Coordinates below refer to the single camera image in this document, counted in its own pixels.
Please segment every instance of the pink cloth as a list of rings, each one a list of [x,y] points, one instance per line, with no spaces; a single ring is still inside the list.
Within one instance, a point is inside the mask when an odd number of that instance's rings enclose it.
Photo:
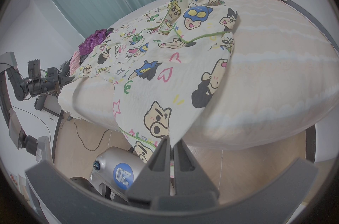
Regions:
[[[72,56],[72,59],[70,60],[70,74],[72,75],[77,68],[80,67],[80,51],[76,50],[74,52],[74,55]]]

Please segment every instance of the cartoon blanket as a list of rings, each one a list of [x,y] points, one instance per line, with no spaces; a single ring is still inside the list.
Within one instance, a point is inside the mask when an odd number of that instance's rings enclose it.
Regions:
[[[221,0],[172,0],[113,30],[74,80],[115,84],[112,116],[146,163],[162,137],[174,146],[184,136],[218,89],[237,16]]]

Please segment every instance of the floor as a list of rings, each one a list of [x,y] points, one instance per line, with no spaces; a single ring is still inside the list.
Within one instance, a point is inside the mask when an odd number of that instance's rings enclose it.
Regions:
[[[106,129],[84,120],[75,121],[84,145],[94,150]],[[74,119],[61,123],[55,167],[66,177],[89,178],[92,163],[108,147],[128,150],[129,143],[116,131],[107,131],[95,151],[85,149],[79,139]],[[280,174],[296,158],[305,159],[305,131],[271,144],[245,150],[227,151],[189,147],[210,179],[219,188],[221,204],[239,200],[257,191]]]

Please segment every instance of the star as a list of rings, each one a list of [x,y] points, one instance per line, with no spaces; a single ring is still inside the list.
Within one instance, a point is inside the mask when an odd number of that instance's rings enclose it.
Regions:
[[[120,99],[117,102],[113,101],[113,115],[116,117],[117,114],[121,114],[120,112]]]
[[[115,74],[117,74],[117,75],[119,75],[119,74],[121,74],[123,71],[125,71],[124,69],[118,69],[118,71],[117,71],[117,73],[115,73]]]

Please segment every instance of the bed sheet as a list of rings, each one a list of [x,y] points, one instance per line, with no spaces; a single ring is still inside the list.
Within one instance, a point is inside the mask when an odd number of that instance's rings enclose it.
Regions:
[[[167,1],[152,2],[111,27]],[[239,150],[292,136],[325,117],[339,99],[339,58],[326,37],[282,1],[224,1],[240,16],[233,55],[185,142]],[[81,78],[65,86],[58,101],[73,117],[119,130],[109,115],[113,94],[112,83]]]

